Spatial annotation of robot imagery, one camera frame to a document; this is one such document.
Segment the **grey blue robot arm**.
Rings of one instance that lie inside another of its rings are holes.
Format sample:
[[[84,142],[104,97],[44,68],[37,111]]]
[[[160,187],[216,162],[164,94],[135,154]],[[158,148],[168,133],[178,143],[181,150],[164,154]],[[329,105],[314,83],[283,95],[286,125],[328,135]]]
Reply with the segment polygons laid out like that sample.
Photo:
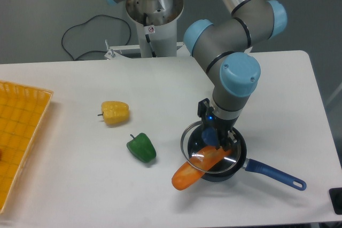
[[[176,55],[176,22],[183,0],[106,0],[125,2],[135,22],[143,58]],[[287,25],[286,10],[278,1],[223,0],[231,18],[215,26],[209,20],[194,22],[183,42],[214,84],[211,100],[202,100],[198,116],[202,138],[214,147],[233,145],[233,126],[260,78],[260,65],[245,53],[251,46],[273,38]]]

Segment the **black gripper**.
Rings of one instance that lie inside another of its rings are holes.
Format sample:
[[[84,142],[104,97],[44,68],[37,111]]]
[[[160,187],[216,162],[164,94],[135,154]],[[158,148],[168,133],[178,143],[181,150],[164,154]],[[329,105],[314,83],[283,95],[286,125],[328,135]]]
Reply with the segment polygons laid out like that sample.
[[[233,149],[238,140],[232,127],[237,120],[237,112],[225,111],[214,102],[205,98],[198,103],[197,115],[202,122],[202,139],[217,139],[216,149],[222,147],[225,151]]]

